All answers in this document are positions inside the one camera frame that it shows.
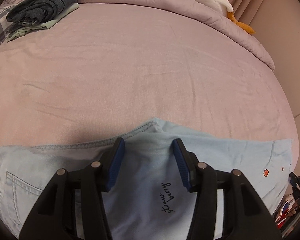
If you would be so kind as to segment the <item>light blue strawberry pants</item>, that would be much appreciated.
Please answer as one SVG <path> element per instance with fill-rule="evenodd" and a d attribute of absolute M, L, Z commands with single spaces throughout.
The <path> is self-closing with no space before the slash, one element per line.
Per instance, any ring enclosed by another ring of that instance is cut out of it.
<path fill-rule="evenodd" d="M 103 195 L 114 239 L 185 239 L 196 201 L 183 186 L 172 152 L 181 139 L 215 170 L 243 172 L 274 212 L 292 169 L 292 141 L 221 139 L 154 118 L 122 135 L 126 151 L 115 186 Z M 0 218 L 18 236 L 55 172 L 85 168 L 114 138 L 72 145 L 0 146 Z"/>

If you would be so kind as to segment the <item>pink bed sheet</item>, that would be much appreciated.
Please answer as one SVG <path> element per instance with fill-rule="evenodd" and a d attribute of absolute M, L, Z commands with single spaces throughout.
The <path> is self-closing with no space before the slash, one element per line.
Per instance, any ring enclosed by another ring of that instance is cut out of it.
<path fill-rule="evenodd" d="M 74 144 L 154 117 L 220 138 L 298 133 L 267 63 L 192 18 L 127 4 L 82 4 L 51 29 L 0 47 L 0 146 Z"/>

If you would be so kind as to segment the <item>light green folded garment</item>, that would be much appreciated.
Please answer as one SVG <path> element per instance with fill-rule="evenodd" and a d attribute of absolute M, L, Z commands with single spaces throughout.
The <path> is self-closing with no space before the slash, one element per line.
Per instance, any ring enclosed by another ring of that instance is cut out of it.
<path fill-rule="evenodd" d="M 61 12 L 58 16 L 56 16 L 53 20 L 50 20 L 50 21 L 45 22 L 45 23 L 41 23 L 37 26 L 18 27 L 15 31 L 9 31 L 8 35 L 6 37 L 6 41 L 7 42 L 13 41 L 16 38 L 25 36 L 26 34 L 32 32 L 32 31 L 50 29 L 56 23 L 58 23 L 62 18 L 64 18 L 68 14 L 72 13 L 73 11 L 77 10 L 78 8 L 79 8 L 79 4 L 78 3 L 73 3 L 68 8 L 66 8 L 63 12 Z"/>

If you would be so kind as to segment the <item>dark blue folded jeans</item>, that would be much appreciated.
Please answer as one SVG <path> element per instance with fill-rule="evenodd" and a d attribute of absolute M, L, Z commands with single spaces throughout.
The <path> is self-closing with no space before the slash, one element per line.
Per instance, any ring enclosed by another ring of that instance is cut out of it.
<path fill-rule="evenodd" d="M 53 20 L 78 0 L 24 0 L 7 14 L 6 20 L 22 27 Z"/>

